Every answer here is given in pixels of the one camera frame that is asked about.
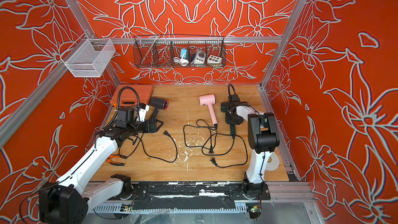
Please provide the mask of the pink hair dryer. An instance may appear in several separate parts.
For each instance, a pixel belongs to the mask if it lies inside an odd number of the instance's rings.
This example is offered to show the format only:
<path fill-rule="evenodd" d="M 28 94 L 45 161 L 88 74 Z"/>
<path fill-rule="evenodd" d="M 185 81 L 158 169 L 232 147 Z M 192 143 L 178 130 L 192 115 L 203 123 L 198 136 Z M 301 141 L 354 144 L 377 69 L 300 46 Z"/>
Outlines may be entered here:
<path fill-rule="evenodd" d="M 214 94 L 201 95 L 199 97 L 200 105 L 206 105 L 209 110 L 210 118 L 214 127 L 218 126 L 217 117 L 214 111 L 214 104 L 216 103 Z"/>

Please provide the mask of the dark green hair dryer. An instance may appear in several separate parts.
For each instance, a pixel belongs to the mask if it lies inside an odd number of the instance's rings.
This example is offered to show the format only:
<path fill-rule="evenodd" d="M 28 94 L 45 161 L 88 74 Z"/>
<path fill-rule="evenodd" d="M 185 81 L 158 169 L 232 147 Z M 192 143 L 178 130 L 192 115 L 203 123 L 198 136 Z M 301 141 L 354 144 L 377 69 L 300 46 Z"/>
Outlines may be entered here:
<path fill-rule="evenodd" d="M 221 103 L 221 112 L 225 113 L 226 116 L 226 124 L 230 126 L 230 135 L 233 139 L 236 137 L 236 127 L 235 120 L 232 114 L 233 103 L 230 102 L 222 102 Z"/>

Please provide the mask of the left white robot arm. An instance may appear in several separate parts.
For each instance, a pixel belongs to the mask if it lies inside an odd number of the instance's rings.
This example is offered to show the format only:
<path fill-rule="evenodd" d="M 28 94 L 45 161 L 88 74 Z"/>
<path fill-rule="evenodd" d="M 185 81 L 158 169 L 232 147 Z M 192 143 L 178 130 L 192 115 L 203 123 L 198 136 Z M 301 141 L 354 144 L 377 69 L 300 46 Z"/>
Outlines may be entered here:
<path fill-rule="evenodd" d="M 86 189 L 96 171 L 129 137 L 138 133 L 156 133 L 156 116 L 169 106 L 166 99 L 151 97 L 154 111 L 149 119 L 140 113 L 142 103 L 138 86 L 123 86 L 117 94 L 116 114 L 102 130 L 90 150 L 54 183 L 45 183 L 38 192 L 39 220 L 46 224 L 80 224 L 88 211 L 113 197 L 128 199 L 134 194 L 130 177 L 111 176 L 100 185 Z"/>

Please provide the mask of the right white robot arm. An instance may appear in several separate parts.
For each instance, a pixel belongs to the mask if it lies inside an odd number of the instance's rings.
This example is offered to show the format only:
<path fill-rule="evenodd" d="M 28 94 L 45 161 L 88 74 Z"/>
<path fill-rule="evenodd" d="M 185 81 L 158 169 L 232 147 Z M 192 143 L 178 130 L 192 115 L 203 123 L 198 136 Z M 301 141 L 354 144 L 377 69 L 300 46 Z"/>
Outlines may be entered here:
<path fill-rule="evenodd" d="M 236 125 L 244 121 L 248 124 L 247 137 L 252 154 L 242 181 L 243 193 L 260 192 L 265 187 L 268 161 L 280 144 L 275 115 L 258 111 L 248 102 L 241 101 L 232 84 L 228 84 L 228 100 L 221 104 L 221 111 L 225 113 L 232 136 L 236 136 Z"/>

